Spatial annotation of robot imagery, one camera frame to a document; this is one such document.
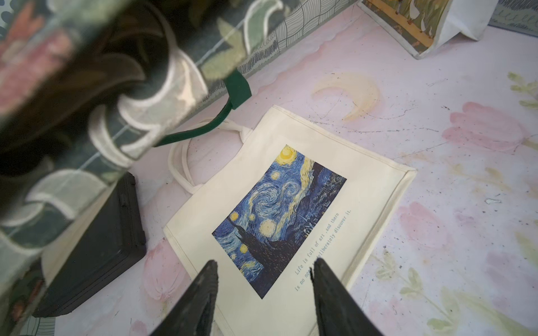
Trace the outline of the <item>green handled floral tote bag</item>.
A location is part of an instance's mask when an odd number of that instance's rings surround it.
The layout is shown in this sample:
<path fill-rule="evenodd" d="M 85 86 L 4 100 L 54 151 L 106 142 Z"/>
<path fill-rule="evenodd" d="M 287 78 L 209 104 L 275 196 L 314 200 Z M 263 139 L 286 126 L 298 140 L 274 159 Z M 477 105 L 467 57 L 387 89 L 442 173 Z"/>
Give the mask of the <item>green handled floral tote bag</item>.
<path fill-rule="evenodd" d="M 300 5 L 1 3 L 1 334 L 55 277 L 45 250 Z"/>

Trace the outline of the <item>black plastic tool case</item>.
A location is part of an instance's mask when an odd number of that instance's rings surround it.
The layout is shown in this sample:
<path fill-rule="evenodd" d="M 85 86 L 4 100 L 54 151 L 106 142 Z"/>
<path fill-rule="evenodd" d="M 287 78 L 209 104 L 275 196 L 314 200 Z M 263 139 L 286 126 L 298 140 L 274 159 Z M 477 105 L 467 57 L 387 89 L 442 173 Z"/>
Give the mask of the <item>black plastic tool case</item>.
<path fill-rule="evenodd" d="M 48 286 L 34 317 L 73 312 L 147 252 L 136 180 L 127 172 Z"/>

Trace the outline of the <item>yellow handled illustrated tote bag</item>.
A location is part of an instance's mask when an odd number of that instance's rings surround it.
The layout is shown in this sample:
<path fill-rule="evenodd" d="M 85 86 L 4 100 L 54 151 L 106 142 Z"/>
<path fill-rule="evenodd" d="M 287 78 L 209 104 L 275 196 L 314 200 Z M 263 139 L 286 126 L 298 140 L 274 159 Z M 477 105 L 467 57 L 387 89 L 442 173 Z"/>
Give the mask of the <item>yellow handled illustrated tote bag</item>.
<path fill-rule="evenodd" d="M 359 2 L 359 7 L 417 60 L 459 34 L 473 41 L 482 39 L 496 6 L 495 0 Z"/>

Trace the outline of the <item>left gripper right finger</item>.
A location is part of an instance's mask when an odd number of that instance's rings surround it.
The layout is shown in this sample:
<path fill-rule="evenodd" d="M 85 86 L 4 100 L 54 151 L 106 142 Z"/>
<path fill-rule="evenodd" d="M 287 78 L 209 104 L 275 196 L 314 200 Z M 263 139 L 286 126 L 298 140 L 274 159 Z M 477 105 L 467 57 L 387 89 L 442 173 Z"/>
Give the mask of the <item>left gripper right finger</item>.
<path fill-rule="evenodd" d="M 380 335 L 322 258 L 310 269 L 320 335 Z"/>

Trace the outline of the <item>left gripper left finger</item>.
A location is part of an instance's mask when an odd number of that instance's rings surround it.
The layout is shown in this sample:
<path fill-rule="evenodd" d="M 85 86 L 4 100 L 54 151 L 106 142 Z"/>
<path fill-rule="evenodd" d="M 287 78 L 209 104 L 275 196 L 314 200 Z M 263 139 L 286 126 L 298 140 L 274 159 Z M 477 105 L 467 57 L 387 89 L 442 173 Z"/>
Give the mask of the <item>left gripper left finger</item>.
<path fill-rule="evenodd" d="M 218 288 L 218 265 L 209 260 L 151 336 L 211 335 Z"/>

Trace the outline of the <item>starry night canvas tote bag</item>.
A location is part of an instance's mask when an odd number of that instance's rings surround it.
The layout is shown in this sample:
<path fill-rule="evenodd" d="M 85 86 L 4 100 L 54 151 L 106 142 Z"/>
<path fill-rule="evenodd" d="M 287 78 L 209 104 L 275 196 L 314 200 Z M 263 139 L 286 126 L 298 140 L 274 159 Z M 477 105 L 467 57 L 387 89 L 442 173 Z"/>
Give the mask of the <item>starry night canvas tote bag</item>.
<path fill-rule="evenodd" d="M 312 335 L 315 261 L 350 288 L 416 174 L 273 106 L 164 233 L 190 277 L 217 263 L 224 335 Z"/>

